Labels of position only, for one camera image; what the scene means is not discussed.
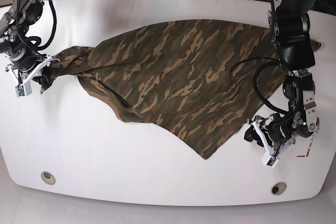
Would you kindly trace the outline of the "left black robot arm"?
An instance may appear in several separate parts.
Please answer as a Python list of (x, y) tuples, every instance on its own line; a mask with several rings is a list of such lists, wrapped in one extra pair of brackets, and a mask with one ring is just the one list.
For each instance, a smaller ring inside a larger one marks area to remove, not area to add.
[[(249, 129), (244, 139), (255, 141), (264, 148), (261, 159), (265, 166), (274, 167), (280, 155), (295, 144), (296, 137), (310, 138), (319, 130), (315, 102), (316, 86), (309, 71), (316, 64), (310, 40), (308, 11), (316, 0), (270, 0), (268, 14), (277, 59), (259, 63), (253, 76), (253, 88), (264, 105), (273, 110), (267, 118), (255, 116), (248, 120)], [(258, 88), (258, 78), (263, 70), (280, 67), (286, 71), (282, 85), (288, 99), (288, 110), (272, 105)]]

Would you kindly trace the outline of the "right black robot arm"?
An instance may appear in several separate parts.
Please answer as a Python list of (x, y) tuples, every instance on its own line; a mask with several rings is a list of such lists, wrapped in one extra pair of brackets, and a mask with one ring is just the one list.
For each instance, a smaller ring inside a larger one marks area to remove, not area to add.
[[(53, 21), (51, 35), (42, 45), (38, 36), (26, 37), (30, 26), (40, 19), (44, 3), (48, 2)], [(31, 81), (47, 84), (49, 81), (43, 69), (55, 60), (53, 56), (42, 54), (53, 41), (57, 28), (56, 10), (53, 0), (14, 0), (10, 9), (1, 18), (1, 53), (10, 63), (6, 71), (17, 81), (18, 97), (31, 94)]]

